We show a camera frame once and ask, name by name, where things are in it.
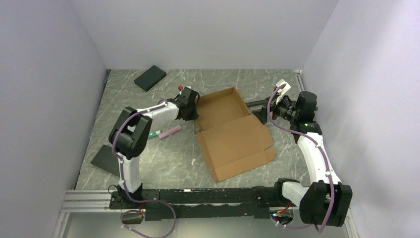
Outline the brown cardboard box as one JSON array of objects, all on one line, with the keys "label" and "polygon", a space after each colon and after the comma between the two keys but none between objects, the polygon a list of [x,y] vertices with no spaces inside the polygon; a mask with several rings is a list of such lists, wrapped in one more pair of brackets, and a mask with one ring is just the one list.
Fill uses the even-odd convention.
[{"label": "brown cardboard box", "polygon": [[268,127],[250,113],[236,88],[202,96],[197,112],[197,140],[215,181],[263,166],[276,156]]}]

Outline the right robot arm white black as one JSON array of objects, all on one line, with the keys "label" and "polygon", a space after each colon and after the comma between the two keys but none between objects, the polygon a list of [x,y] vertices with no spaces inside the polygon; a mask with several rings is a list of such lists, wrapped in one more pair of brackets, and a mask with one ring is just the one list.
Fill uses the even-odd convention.
[{"label": "right robot arm white black", "polygon": [[308,91],[300,92],[297,100],[287,95],[274,93],[264,100],[247,103],[247,107],[260,106],[252,113],[262,122],[274,123],[277,118],[290,123],[287,132],[293,134],[301,150],[310,176],[310,186],[304,187],[296,179],[280,178],[273,187],[257,186],[256,198],[266,205],[285,206],[271,212],[270,217],[283,227],[289,227],[292,215],[286,215],[289,207],[295,205],[306,226],[315,226],[321,232],[326,226],[341,227],[345,223],[353,191],[342,183],[335,173],[325,151],[322,131],[315,121],[317,96]]}]

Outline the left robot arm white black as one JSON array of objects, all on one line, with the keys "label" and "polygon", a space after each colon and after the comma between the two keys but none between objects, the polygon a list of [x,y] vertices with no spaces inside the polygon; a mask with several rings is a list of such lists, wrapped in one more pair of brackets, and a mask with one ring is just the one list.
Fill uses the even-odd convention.
[{"label": "left robot arm white black", "polygon": [[200,95],[191,87],[179,88],[174,98],[162,99],[156,105],[135,109],[125,107],[119,115],[108,140],[118,159],[119,187],[125,191],[123,202],[136,208],[142,202],[139,156],[144,151],[149,134],[172,120],[196,120]]}]

